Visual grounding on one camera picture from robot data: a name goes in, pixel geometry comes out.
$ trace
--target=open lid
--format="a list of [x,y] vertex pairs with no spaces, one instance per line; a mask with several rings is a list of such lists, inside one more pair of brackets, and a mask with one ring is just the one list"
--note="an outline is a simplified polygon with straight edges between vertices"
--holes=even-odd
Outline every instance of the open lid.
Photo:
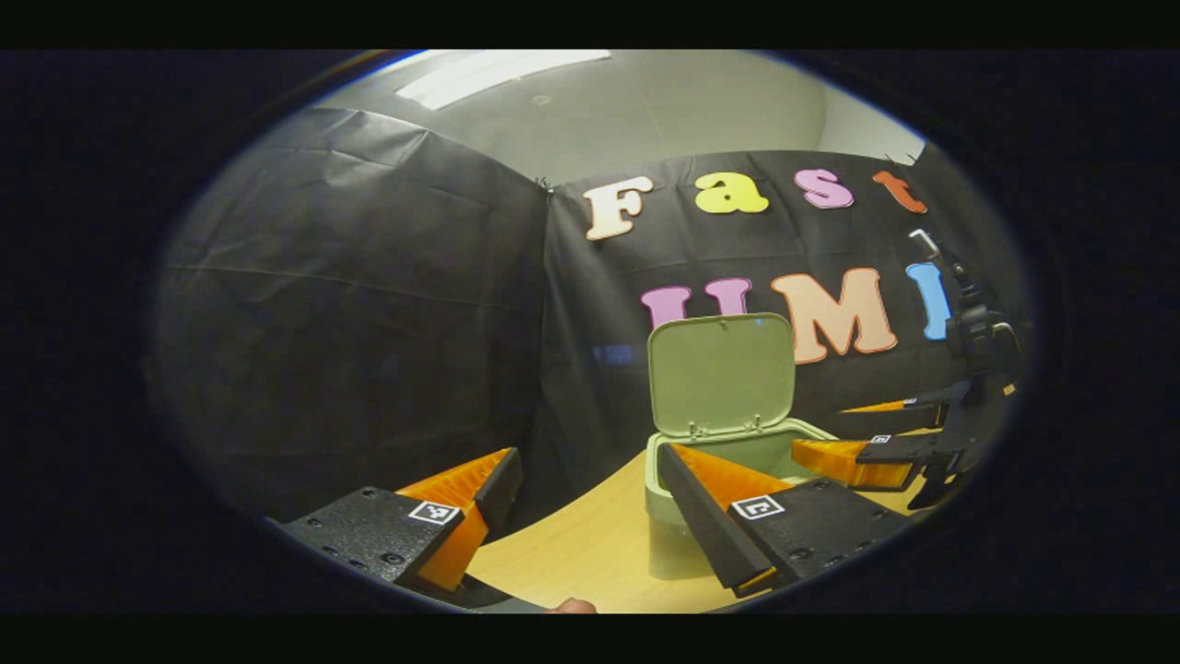
[[653,420],[663,434],[772,427],[794,397],[791,323],[774,313],[666,322],[648,337],[648,376]]

